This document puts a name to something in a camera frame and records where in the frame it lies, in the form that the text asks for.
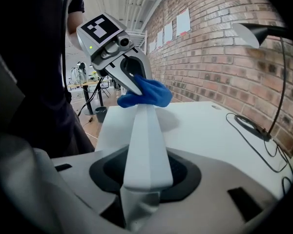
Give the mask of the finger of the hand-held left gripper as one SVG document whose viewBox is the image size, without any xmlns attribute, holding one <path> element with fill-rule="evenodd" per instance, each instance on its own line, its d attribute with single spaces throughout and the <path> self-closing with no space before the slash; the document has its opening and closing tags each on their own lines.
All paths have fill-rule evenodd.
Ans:
<svg viewBox="0 0 293 234">
<path fill-rule="evenodd" d="M 118 57 L 105 67 L 105 71 L 113 77 L 120 85 L 136 95 L 142 94 L 141 87 L 134 80 L 133 76 L 124 68 L 125 57 Z"/>
<path fill-rule="evenodd" d="M 152 71 L 148 57 L 136 47 L 122 55 L 120 68 L 127 75 L 134 77 L 139 75 L 146 79 L 152 79 Z"/>
</svg>

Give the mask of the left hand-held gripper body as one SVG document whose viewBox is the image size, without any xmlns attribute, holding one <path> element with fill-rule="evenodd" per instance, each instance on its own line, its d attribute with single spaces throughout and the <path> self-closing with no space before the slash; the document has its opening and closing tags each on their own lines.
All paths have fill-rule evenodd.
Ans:
<svg viewBox="0 0 293 234">
<path fill-rule="evenodd" d="M 98 76 L 108 75 L 105 68 L 121 54 L 131 49 L 126 26 L 103 13 L 77 27 L 77 37 L 83 52 Z"/>
</svg>

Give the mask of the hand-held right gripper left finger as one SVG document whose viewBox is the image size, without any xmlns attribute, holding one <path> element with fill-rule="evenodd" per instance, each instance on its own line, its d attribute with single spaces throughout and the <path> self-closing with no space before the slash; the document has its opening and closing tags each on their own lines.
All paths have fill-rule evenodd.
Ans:
<svg viewBox="0 0 293 234">
<path fill-rule="evenodd" d="M 128 146 L 88 154 L 51 159 L 73 192 L 100 217 L 120 228 L 126 227 L 120 188 L 122 183 L 105 172 L 107 162 L 128 151 Z"/>
</svg>

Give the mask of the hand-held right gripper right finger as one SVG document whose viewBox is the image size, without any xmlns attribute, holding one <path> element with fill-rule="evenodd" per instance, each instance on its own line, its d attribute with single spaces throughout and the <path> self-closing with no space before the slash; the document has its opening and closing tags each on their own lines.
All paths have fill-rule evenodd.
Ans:
<svg viewBox="0 0 293 234">
<path fill-rule="evenodd" d="M 201 182 L 184 200 L 160 204 L 139 229 L 140 234 L 249 234 L 277 203 L 271 192 L 229 163 L 177 149 L 169 151 L 196 164 Z M 262 208 L 248 222 L 228 194 L 229 189 L 238 187 Z"/>
</svg>

